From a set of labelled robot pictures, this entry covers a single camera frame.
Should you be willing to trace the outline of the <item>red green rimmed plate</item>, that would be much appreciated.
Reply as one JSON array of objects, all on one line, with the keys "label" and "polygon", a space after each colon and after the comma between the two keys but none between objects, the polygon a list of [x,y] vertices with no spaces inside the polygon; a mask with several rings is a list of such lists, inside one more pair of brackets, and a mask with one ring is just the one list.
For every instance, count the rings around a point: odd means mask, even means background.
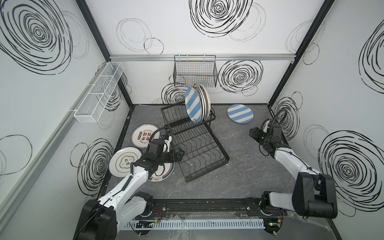
[{"label": "red green rimmed plate", "polygon": [[165,163],[160,165],[158,169],[149,177],[151,182],[161,182],[168,178],[175,169],[175,163]]}]

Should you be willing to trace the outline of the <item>blue striped plate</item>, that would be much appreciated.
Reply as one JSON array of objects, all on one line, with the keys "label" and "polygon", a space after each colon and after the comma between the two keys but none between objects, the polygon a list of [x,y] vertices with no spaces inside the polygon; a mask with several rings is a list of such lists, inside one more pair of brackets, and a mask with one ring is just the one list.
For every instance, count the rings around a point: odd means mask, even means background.
[{"label": "blue striped plate", "polygon": [[232,121],[239,124],[250,123],[254,118],[253,111],[248,106],[242,104],[231,105],[227,113]]},{"label": "blue striped plate", "polygon": [[197,91],[190,87],[186,91],[185,97],[186,111],[193,123],[199,123],[202,120],[202,103]]}]

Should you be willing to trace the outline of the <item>black wire dish rack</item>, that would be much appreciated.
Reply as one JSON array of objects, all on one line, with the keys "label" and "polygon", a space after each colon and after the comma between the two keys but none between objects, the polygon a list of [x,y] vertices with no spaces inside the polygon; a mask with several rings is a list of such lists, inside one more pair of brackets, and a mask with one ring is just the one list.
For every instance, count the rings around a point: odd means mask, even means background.
[{"label": "black wire dish rack", "polygon": [[172,128],[173,147],[185,153],[179,166],[187,183],[229,162],[229,155],[211,128],[211,122],[216,119],[214,109],[200,123],[191,121],[182,102],[161,108],[161,113],[165,126]]}]

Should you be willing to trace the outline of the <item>white plate black outline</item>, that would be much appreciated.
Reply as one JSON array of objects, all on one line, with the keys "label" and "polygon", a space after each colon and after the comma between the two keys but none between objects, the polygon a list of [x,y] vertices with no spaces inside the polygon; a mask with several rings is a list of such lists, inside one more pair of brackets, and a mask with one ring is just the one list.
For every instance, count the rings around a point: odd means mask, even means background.
[{"label": "white plate black outline", "polygon": [[135,147],[126,147],[117,151],[109,163],[110,173],[117,178],[124,178],[131,173],[131,165],[142,156]]}]

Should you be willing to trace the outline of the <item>cream floral plate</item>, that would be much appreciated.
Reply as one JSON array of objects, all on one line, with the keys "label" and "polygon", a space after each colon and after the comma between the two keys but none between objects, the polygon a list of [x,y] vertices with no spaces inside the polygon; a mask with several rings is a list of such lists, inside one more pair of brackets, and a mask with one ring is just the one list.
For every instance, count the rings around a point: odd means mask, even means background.
[{"label": "cream floral plate", "polygon": [[208,119],[209,118],[209,115],[211,113],[211,99],[210,99],[210,96],[208,94],[208,92],[206,91],[205,87],[203,85],[199,85],[203,95],[204,95],[204,98],[205,98],[205,103],[206,103],[206,118]]}]

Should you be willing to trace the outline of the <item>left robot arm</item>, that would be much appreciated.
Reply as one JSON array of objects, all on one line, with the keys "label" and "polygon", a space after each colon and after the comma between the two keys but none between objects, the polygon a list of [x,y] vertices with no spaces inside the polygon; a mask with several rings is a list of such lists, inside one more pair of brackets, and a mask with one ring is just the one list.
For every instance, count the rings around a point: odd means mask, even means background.
[{"label": "left robot arm", "polygon": [[137,189],[167,163],[175,163],[184,155],[174,150],[172,137],[150,140],[145,153],[131,164],[130,173],[110,192],[98,200],[89,200],[82,208],[74,233],[75,240],[114,240],[118,232],[138,215],[148,216],[153,197]]}]

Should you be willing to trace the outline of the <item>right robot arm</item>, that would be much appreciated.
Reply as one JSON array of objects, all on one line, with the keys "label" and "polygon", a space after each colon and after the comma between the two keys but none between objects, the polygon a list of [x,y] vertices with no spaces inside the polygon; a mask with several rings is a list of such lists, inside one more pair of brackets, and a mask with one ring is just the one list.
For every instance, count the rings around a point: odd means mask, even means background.
[{"label": "right robot arm", "polygon": [[294,177],[293,193],[265,191],[259,203],[263,214],[274,210],[295,212],[301,217],[335,219],[338,215],[336,184],[332,176],[310,167],[282,139],[279,125],[252,128],[249,136]]}]

